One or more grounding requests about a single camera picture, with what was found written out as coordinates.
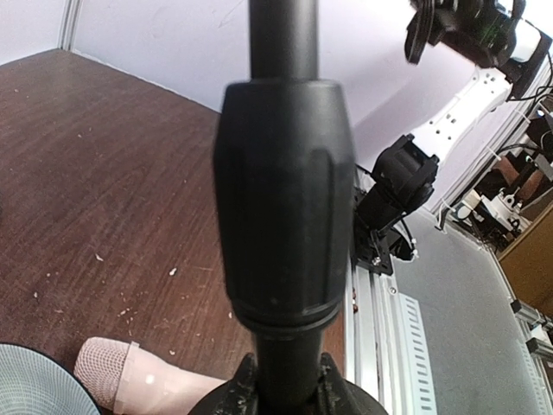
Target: white wall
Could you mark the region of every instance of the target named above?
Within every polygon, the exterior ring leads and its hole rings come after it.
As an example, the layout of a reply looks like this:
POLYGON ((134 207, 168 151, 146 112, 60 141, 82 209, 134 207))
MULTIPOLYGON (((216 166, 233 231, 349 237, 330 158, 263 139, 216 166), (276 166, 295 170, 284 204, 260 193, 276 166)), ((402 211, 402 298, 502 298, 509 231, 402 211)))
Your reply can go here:
MULTIPOLYGON (((443 45, 428 47, 418 67, 407 64, 408 0, 320 3, 321 76, 344 86, 358 159, 371 168, 382 149, 461 90, 474 65, 443 45)), ((247 42, 247 0, 83 0, 74 47, 218 110, 225 85, 248 78, 247 42)), ((509 114, 506 107, 490 115, 456 148, 435 204, 466 173, 462 159, 484 148, 509 114)))
POLYGON ((524 18, 553 37, 553 2, 551 0, 527 0, 524 18))
POLYGON ((58 47, 66 0, 0 0, 0 65, 58 47))

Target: black base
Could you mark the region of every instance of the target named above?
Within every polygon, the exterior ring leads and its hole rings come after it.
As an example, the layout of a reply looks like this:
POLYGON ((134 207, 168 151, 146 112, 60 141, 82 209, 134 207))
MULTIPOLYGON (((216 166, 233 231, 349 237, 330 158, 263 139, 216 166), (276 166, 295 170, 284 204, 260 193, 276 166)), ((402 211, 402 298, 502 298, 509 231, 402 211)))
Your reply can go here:
POLYGON ((311 402, 300 408, 268 408, 257 396, 257 370, 253 355, 248 354, 234 378, 209 393, 190 415, 387 415, 371 395, 340 376, 329 354, 321 357, 321 371, 311 402))

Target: white panel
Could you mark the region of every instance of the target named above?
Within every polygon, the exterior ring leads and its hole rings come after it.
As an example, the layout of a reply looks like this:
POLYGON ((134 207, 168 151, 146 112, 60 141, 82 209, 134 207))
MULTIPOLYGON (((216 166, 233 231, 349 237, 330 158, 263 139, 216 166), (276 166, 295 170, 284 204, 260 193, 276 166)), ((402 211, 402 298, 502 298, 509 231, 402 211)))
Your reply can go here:
POLYGON ((58 47, 66 0, 0 0, 0 65, 58 47))

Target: black pole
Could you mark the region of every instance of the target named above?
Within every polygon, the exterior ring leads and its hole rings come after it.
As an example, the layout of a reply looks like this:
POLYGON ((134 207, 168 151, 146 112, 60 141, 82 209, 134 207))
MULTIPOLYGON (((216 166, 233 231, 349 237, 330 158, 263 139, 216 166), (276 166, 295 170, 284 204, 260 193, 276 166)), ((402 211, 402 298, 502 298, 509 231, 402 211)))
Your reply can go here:
POLYGON ((317 0, 250 0, 251 77, 316 80, 317 0))
POLYGON ((287 340, 256 336, 260 405, 303 415, 321 377, 322 329, 287 340))

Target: black cylindrical handle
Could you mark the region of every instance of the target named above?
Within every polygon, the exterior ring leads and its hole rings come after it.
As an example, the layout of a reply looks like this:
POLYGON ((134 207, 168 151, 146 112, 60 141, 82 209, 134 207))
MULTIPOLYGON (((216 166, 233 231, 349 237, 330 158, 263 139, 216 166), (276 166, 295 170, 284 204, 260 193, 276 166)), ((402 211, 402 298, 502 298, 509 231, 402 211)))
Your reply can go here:
POLYGON ((214 152, 226 289, 254 333, 324 328, 345 289, 353 143, 338 85, 229 86, 214 152))

